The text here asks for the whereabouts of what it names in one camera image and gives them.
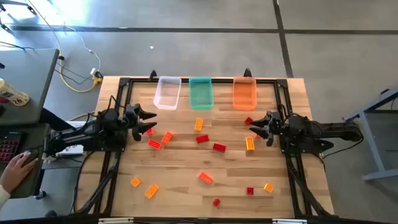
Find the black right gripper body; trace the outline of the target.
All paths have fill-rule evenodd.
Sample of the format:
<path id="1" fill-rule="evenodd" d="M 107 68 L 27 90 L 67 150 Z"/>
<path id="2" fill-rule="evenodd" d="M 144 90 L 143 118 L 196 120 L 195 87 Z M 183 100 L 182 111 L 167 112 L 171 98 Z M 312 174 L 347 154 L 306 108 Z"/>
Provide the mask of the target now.
<path id="1" fill-rule="evenodd" d="M 280 118 L 279 112 L 267 111 L 267 117 L 269 118 L 268 123 L 268 138 L 267 146 L 272 146 L 274 143 L 274 135 L 279 135 L 282 128 L 282 120 Z"/>

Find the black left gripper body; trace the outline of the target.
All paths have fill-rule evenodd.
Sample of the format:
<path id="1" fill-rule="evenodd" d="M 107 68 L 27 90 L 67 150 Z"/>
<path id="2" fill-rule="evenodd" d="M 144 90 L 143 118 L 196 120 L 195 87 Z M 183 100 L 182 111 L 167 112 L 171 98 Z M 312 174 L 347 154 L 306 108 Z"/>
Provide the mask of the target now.
<path id="1" fill-rule="evenodd" d="M 145 118 L 145 111 L 140 104 L 127 105 L 125 117 L 128 121 L 127 129 L 132 131 L 132 136 L 135 141 L 141 141 L 141 134 L 145 132 L 145 124 L 142 120 Z"/>

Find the person's forearm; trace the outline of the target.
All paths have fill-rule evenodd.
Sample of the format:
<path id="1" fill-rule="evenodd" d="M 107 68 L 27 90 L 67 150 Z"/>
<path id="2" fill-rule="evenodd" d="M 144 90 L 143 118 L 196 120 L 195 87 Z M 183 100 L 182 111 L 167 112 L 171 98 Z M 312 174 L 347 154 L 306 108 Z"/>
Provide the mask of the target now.
<path id="1" fill-rule="evenodd" d="M 9 200 L 10 196 L 10 193 L 0 184 L 0 209 Z"/>

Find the clear plastic bin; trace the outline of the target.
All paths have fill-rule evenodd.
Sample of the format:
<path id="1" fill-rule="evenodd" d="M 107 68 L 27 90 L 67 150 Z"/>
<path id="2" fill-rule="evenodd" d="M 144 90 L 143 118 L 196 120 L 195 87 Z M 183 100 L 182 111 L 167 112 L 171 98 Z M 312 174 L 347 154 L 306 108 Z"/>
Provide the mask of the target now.
<path id="1" fill-rule="evenodd" d="M 161 76 L 155 91 L 154 105 L 160 110 L 176 110 L 181 84 L 182 79 L 179 77 Z"/>

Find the orange plastic bin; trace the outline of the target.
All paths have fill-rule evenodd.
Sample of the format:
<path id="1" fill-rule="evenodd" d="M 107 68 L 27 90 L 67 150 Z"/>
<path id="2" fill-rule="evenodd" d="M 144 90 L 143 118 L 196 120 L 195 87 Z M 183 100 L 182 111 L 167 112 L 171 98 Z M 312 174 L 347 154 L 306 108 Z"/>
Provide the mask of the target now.
<path id="1" fill-rule="evenodd" d="M 256 79 L 251 77 L 234 77 L 233 108 L 236 110 L 253 110 L 256 106 Z"/>

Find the teal plastic bin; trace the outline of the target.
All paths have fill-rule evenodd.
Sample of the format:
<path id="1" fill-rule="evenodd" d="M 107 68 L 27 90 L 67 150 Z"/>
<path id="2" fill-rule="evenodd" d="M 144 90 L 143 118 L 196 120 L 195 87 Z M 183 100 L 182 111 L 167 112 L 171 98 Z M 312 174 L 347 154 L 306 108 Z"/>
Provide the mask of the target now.
<path id="1" fill-rule="evenodd" d="M 214 106 L 211 77 L 189 78 L 189 100 L 193 110 L 210 110 Z"/>

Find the white printed box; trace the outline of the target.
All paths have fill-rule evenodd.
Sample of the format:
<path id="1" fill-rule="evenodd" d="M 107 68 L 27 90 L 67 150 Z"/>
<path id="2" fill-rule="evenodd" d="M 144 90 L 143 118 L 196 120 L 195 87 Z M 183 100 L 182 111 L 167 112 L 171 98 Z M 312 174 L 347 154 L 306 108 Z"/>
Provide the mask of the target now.
<path id="1" fill-rule="evenodd" d="M 67 121 L 67 123 L 72 125 L 74 128 L 80 128 L 84 125 L 83 121 Z M 82 154 L 83 154 L 83 146 L 74 145 L 74 146 L 68 146 L 63 151 L 56 153 L 56 156 L 63 157 L 63 156 L 75 156 Z"/>

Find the silver metal plate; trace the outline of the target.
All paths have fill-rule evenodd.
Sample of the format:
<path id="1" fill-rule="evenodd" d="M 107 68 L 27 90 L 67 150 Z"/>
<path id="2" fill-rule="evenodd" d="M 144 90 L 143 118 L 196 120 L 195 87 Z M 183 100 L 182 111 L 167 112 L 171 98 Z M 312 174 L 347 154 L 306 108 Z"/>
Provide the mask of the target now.
<path id="1" fill-rule="evenodd" d="M 273 218 L 272 224 L 308 224 L 307 220 Z"/>
<path id="2" fill-rule="evenodd" d="M 127 224 L 133 223 L 133 217 L 119 217 L 119 218 L 100 218 L 98 224 Z"/>

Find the dark desk top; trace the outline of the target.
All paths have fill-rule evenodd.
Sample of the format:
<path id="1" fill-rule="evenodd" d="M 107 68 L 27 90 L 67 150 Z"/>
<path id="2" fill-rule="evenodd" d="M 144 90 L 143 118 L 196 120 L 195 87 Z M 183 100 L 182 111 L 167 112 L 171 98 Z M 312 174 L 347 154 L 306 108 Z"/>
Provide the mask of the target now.
<path id="1" fill-rule="evenodd" d="M 25 132 L 26 136 L 22 142 L 16 155 L 28 151 L 30 149 L 37 149 L 39 151 L 38 161 L 35 167 L 21 182 L 21 184 L 12 191 L 11 198 L 26 198 L 35 196 L 40 190 L 44 171 L 42 169 L 42 155 L 47 148 L 49 140 L 50 126 L 47 124 L 28 125 L 28 126 L 3 126 L 0 131 L 19 131 Z M 0 164 L 0 175 L 4 172 L 8 164 Z"/>

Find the grey desk top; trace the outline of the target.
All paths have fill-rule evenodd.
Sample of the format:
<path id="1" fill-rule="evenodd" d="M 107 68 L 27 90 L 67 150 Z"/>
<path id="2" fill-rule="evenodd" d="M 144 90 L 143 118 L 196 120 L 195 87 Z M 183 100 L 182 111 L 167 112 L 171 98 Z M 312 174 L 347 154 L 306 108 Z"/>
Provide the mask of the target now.
<path id="1" fill-rule="evenodd" d="M 29 96 L 24 106 L 3 104 L 0 126 L 38 122 L 59 54 L 58 49 L 0 51 L 0 78 Z"/>

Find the white labelled bottle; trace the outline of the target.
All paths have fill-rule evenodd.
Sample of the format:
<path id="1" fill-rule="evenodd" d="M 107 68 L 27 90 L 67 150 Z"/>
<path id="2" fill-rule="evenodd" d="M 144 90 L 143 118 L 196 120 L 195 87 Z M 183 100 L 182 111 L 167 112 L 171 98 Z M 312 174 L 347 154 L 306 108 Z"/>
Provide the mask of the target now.
<path id="1" fill-rule="evenodd" d="M 29 95 L 15 89 L 2 78 L 0 78 L 0 97 L 6 98 L 15 106 L 24 106 L 30 100 Z"/>

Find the backlit black keyboard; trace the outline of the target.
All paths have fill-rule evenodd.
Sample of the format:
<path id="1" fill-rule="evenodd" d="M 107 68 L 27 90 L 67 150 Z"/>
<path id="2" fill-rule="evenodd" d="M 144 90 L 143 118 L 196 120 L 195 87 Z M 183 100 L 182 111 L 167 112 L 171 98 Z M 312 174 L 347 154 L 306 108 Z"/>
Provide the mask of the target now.
<path id="1" fill-rule="evenodd" d="M 0 131 L 0 164 L 8 164 L 17 154 L 26 136 L 25 132 Z"/>

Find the person's hand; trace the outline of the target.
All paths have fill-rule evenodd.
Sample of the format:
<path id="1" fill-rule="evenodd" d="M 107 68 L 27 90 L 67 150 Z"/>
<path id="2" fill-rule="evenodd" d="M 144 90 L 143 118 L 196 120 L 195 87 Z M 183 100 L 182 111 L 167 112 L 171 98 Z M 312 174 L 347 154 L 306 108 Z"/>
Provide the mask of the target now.
<path id="1" fill-rule="evenodd" d="M 29 157 L 30 153 L 24 152 L 11 159 L 0 176 L 0 194 L 10 196 L 31 172 L 38 158 L 26 163 Z"/>

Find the black stand legs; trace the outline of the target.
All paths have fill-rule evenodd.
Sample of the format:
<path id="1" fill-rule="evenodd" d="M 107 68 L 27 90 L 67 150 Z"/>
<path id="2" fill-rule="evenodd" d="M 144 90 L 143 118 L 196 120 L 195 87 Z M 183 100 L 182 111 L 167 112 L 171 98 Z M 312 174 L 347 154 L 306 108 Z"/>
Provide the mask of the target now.
<path id="1" fill-rule="evenodd" d="M 0 0 L 0 13 L 2 12 L 6 12 L 6 8 L 4 7 L 4 5 L 15 5 L 15 6 L 24 6 L 26 7 L 33 15 L 36 15 L 36 11 L 27 3 L 24 2 L 19 2 L 19 1 L 15 1 L 15 0 Z M 3 30 L 10 32 L 10 28 L 8 28 L 8 26 L 6 26 L 4 23 L 1 22 L 1 18 L 0 18 L 0 28 L 2 28 Z"/>

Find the grey metal table frame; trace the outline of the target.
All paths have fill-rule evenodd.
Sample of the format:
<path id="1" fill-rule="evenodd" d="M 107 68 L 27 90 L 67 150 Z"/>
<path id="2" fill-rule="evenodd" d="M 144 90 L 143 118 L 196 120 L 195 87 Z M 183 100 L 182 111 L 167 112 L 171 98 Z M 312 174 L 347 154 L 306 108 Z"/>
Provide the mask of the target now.
<path id="1" fill-rule="evenodd" d="M 395 101 L 398 102 L 398 86 L 384 90 L 375 100 L 343 117 L 343 121 L 357 119 L 362 124 L 376 163 L 377 171 L 364 175 L 365 181 L 398 177 L 398 165 L 395 168 L 387 155 L 398 152 L 398 110 L 380 109 Z"/>

